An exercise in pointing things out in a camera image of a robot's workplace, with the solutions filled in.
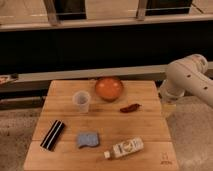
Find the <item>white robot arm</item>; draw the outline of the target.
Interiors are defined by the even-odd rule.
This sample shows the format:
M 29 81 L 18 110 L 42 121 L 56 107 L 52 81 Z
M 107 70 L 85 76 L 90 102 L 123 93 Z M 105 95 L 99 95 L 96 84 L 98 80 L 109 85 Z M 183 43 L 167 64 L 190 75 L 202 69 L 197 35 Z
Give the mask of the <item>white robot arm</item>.
M 176 108 L 176 101 L 189 92 L 213 108 L 213 80 L 205 75 L 207 59 L 192 54 L 167 65 L 166 78 L 159 87 L 162 115 L 168 118 Z

